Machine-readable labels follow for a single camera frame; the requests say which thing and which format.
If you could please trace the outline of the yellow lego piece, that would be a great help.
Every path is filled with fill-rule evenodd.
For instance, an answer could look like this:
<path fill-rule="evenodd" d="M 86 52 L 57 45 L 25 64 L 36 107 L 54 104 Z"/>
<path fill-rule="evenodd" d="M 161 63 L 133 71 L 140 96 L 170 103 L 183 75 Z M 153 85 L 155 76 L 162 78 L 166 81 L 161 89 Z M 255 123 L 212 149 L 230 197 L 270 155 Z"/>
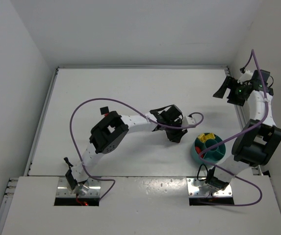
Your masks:
<path fill-rule="evenodd" d="M 206 134 L 205 133 L 202 133 L 200 135 L 198 135 L 197 139 L 202 142 L 202 143 L 205 143 L 207 141 L 207 137 L 206 137 Z"/>

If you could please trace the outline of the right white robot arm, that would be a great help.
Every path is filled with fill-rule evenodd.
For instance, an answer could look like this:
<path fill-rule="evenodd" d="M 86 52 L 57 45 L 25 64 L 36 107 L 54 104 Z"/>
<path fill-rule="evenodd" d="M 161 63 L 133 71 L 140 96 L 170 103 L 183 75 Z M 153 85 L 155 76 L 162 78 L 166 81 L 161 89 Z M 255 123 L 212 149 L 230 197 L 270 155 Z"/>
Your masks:
<path fill-rule="evenodd" d="M 205 183 L 214 191 L 224 190 L 241 171 L 266 165 L 281 142 L 281 129 L 273 120 L 273 89 L 268 86 L 270 72 L 246 70 L 239 79 L 227 76 L 213 97 L 223 98 L 227 89 L 228 103 L 249 105 L 249 120 L 235 139 L 231 155 L 209 170 Z"/>

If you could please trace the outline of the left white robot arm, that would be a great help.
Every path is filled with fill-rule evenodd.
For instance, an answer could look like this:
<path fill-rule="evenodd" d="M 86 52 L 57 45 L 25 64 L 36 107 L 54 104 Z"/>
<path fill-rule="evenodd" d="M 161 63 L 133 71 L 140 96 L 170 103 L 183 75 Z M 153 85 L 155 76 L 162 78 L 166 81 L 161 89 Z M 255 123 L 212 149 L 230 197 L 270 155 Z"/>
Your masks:
<path fill-rule="evenodd" d="M 192 115 L 183 116 L 176 105 L 150 110 L 143 116 L 120 115 L 109 111 L 108 107 L 102 107 L 101 114 L 104 117 L 92 128 L 82 160 L 76 165 L 68 163 L 69 170 L 65 176 L 73 192 L 79 191 L 79 186 L 88 180 L 84 171 L 93 169 L 101 157 L 114 151 L 127 134 L 165 131 L 169 141 L 179 143 L 187 128 L 196 126 Z"/>

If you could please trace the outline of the red lego piece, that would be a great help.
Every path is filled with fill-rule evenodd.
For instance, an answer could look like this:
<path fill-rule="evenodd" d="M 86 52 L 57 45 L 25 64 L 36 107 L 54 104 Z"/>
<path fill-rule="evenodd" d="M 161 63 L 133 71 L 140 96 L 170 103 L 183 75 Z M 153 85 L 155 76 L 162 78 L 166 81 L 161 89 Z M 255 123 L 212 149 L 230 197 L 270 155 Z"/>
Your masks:
<path fill-rule="evenodd" d="M 196 150 L 196 153 L 197 153 L 198 155 L 202 152 L 202 150 L 201 150 L 199 147 L 197 147 L 197 146 L 195 146 L 195 150 Z"/>

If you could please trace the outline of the yellow lego plate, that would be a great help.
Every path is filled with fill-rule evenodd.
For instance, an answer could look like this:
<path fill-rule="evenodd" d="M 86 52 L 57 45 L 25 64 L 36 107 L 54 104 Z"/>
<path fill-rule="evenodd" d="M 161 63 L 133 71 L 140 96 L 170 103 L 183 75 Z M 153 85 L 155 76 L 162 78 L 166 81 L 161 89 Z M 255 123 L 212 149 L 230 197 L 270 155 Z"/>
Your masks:
<path fill-rule="evenodd" d="M 205 140 L 207 141 L 207 140 L 210 140 L 210 139 L 215 139 L 216 136 L 215 136 L 214 133 L 208 133 L 208 134 L 205 135 L 204 138 L 205 138 Z"/>

